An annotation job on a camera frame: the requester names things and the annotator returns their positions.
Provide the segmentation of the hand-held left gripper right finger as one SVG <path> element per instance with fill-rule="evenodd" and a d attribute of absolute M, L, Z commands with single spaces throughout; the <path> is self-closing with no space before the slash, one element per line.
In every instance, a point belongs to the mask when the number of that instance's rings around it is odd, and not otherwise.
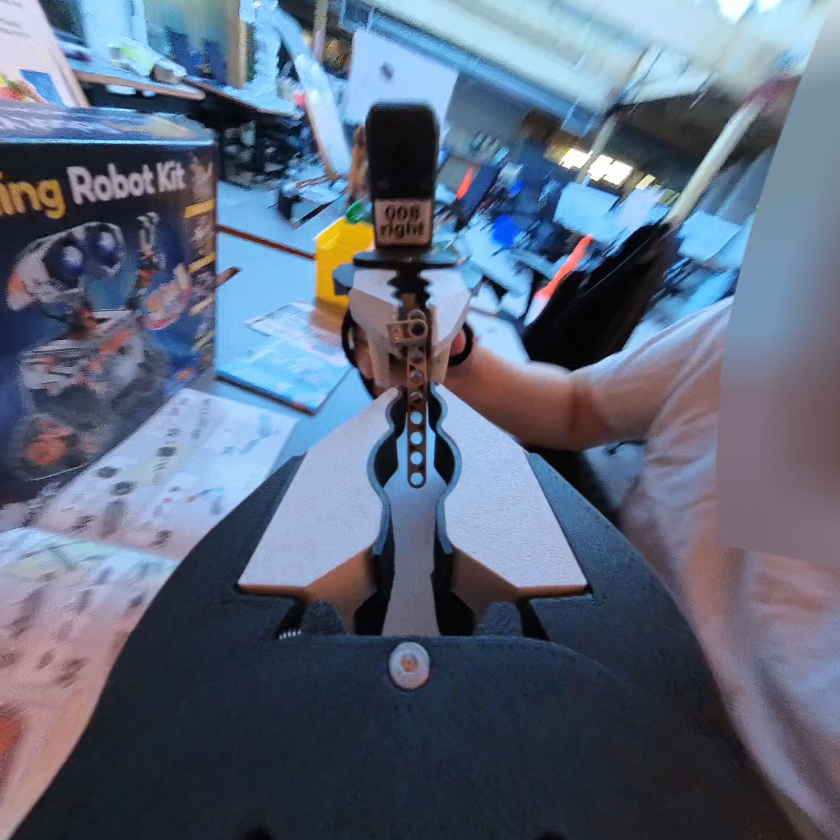
<path fill-rule="evenodd" d="M 529 453 L 442 385 L 430 393 L 438 631 L 468 636 L 495 603 L 577 596 L 589 584 Z"/>

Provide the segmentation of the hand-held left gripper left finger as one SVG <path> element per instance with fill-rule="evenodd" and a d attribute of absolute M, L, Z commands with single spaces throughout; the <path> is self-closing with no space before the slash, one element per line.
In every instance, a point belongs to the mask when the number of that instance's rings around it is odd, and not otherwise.
<path fill-rule="evenodd" d="M 382 635 L 394 577 L 391 505 L 403 391 L 393 387 L 310 447 L 283 490 L 238 588 L 331 604 L 359 635 Z"/>

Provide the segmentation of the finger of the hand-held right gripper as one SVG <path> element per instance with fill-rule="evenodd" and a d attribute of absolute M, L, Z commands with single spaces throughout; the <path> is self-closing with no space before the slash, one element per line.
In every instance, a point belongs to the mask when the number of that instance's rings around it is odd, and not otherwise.
<path fill-rule="evenodd" d="M 466 321 L 472 291 L 460 268 L 424 269 L 420 279 L 427 295 L 427 380 L 443 383 L 453 342 Z"/>
<path fill-rule="evenodd" d="M 356 269 L 349 292 L 346 350 L 351 363 L 373 387 L 404 387 L 403 320 L 395 269 Z"/>

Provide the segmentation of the small grey toy connector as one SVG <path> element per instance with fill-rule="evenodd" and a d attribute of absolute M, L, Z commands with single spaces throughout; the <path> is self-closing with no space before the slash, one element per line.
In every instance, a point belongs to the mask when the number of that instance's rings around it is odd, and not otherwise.
<path fill-rule="evenodd" d="M 386 325 L 386 337 L 393 348 L 424 346 L 427 330 L 424 312 L 414 309 L 404 319 L 389 322 Z"/>

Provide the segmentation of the grey toy beam with holes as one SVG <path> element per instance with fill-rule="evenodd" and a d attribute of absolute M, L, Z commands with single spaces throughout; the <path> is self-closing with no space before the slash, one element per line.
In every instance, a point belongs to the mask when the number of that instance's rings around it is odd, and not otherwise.
<path fill-rule="evenodd" d="M 406 474 L 410 487 L 424 487 L 427 479 L 427 354 L 423 339 L 406 349 Z"/>

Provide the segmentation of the person's right forearm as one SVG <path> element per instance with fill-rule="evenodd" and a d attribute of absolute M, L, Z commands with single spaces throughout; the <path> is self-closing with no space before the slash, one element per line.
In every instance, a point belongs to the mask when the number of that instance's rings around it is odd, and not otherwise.
<path fill-rule="evenodd" d="M 640 438 L 658 413 L 660 384 L 646 376 L 635 353 L 577 371 L 492 354 L 484 395 L 467 404 L 526 445 L 581 452 Z"/>

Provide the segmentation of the grey desk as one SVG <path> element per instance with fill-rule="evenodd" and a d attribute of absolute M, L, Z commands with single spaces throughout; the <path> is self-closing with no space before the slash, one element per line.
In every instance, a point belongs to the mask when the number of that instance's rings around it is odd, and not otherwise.
<path fill-rule="evenodd" d="M 339 215 L 340 206 L 329 206 L 294 228 L 277 214 L 274 203 L 271 192 L 247 192 L 228 184 L 218 188 L 217 268 L 237 268 L 238 273 L 217 293 L 216 364 L 227 364 L 263 343 L 264 337 L 246 321 L 294 301 L 316 305 L 328 329 L 340 327 L 337 312 L 316 302 L 314 262 L 301 255 L 313 246 L 314 236 Z M 314 415 L 219 381 L 215 374 L 215 369 L 210 370 L 195 388 L 296 422 L 269 471 L 278 469 L 289 457 L 304 454 L 371 401 L 353 368 Z"/>

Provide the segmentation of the person's right hand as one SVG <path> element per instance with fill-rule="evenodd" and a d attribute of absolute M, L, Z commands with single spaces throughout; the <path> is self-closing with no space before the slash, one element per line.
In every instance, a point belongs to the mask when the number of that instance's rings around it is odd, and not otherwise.
<path fill-rule="evenodd" d="M 493 373 L 493 354 L 465 329 L 458 334 L 450 350 L 443 387 L 464 403 L 479 402 Z"/>

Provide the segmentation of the yellow storage bin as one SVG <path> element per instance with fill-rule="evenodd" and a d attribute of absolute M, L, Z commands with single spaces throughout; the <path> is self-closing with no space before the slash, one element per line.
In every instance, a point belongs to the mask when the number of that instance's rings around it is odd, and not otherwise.
<path fill-rule="evenodd" d="M 374 243 L 374 228 L 369 221 L 352 221 L 341 216 L 315 237 L 316 265 L 315 298 L 318 303 L 344 310 L 348 306 L 347 293 L 337 291 L 333 273 L 350 264 L 355 255 L 370 249 Z"/>

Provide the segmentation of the white board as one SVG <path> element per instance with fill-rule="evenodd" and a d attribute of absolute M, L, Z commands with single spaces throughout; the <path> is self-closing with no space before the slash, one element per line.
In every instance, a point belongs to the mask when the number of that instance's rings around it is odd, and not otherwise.
<path fill-rule="evenodd" d="M 369 29 L 358 29 L 340 107 L 343 120 L 363 123 L 378 102 L 413 102 L 430 106 L 444 128 L 458 75 L 456 69 Z"/>

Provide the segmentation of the blue leaflet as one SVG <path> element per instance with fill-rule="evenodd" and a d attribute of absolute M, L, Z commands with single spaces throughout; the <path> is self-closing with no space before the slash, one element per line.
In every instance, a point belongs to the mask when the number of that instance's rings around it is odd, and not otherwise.
<path fill-rule="evenodd" d="M 300 413 L 318 414 L 350 369 L 341 320 L 309 302 L 292 301 L 245 326 L 259 341 L 217 364 L 217 378 Z"/>

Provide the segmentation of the black office chair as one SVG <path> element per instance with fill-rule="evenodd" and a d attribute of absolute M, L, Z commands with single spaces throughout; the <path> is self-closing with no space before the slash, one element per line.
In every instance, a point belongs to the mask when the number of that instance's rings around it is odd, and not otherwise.
<path fill-rule="evenodd" d="M 621 350 L 676 250 L 671 226 L 649 224 L 594 268 L 570 273 L 522 332 L 530 361 L 576 371 Z"/>

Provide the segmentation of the white instruction booklet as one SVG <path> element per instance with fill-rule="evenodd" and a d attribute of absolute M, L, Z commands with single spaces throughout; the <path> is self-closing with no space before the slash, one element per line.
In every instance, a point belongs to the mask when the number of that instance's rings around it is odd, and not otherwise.
<path fill-rule="evenodd" d="M 77 478 L 2 514 L 2 838 L 74 748 L 176 565 L 270 475 L 297 425 L 185 388 Z"/>

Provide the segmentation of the blue robot kit box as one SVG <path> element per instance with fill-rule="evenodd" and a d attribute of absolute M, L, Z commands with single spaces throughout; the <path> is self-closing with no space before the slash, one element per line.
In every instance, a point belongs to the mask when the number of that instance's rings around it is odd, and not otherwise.
<path fill-rule="evenodd" d="M 3 507 L 66 483 L 212 364 L 217 163 L 180 115 L 2 103 Z"/>

